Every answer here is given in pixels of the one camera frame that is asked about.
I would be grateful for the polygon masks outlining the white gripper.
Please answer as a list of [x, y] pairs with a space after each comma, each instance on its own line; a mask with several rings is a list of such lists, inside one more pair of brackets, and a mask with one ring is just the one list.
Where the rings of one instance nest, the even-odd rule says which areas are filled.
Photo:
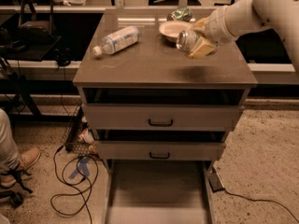
[[207, 18], [202, 18], [193, 25], [194, 31], [205, 31], [207, 39], [200, 36], [193, 48], [187, 52], [188, 58], [199, 59], [205, 57], [215, 52], [218, 48], [217, 45], [225, 45], [237, 40], [237, 36], [229, 31], [226, 24], [227, 8], [227, 6], [218, 7]]

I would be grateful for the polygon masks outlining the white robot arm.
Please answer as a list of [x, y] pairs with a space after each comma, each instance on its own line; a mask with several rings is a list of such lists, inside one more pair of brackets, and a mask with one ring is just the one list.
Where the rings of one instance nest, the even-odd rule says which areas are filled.
[[187, 52], [198, 59], [214, 52], [217, 46], [236, 41], [240, 36], [273, 29], [282, 41], [296, 72], [299, 72], [298, 0], [239, 0], [216, 8], [197, 21], [193, 28], [199, 39]]

